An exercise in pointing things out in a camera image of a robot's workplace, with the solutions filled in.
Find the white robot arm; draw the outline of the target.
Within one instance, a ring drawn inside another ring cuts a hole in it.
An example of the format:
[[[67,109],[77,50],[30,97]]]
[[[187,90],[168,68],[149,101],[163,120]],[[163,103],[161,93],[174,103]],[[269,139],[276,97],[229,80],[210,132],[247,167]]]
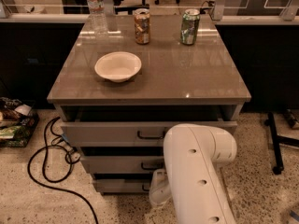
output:
[[[216,172],[235,159],[236,151],[235,139],[221,128],[172,127],[164,138],[164,168],[153,173],[151,206],[172,200],[178,224],[236,224]]]

